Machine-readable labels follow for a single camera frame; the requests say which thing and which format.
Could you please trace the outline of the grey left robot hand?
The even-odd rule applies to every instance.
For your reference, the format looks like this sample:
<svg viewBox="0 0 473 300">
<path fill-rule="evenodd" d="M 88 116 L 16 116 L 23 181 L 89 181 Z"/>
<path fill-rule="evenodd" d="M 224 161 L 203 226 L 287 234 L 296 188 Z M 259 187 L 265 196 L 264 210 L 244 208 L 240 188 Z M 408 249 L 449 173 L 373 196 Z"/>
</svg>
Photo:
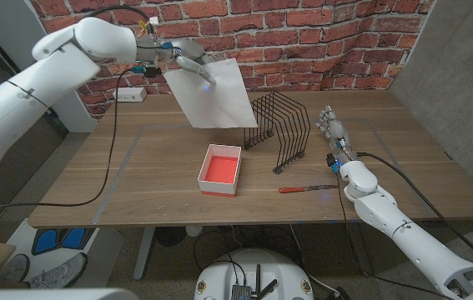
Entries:
<svg viewBox="0 0 473 300">
<path fill-rule="evenodd" d="M 160 63 L 176 63 L 183 70 L 198 74 L 208 83 L 216 83 L 214 76 L 205 67 L 205 64 L 214 62 L 214 57 L 202 45 L 187 39 L 155 39 L 149 35 L 139 37 L 137 61 L 143 64 L 143 74 L 147 78 L 161 73 Z"/>
</svg>

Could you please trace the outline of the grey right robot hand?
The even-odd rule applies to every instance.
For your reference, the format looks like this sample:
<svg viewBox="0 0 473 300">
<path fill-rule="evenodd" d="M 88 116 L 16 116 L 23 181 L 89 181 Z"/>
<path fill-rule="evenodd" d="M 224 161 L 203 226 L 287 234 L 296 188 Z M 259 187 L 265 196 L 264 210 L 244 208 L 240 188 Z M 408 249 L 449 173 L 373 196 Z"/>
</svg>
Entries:
<svg viewBox="0 0 473 300">
<path fill-rule="evenodd" d="M 350 136 L 343 123 L 336 117 L 331 106 L 326 106 L 320 112 L 316 127 L 325 135 L 334 157 L 335 164 L 340 168 L 346 163 L 357 160 L 353 151 Z"/>
</svg>

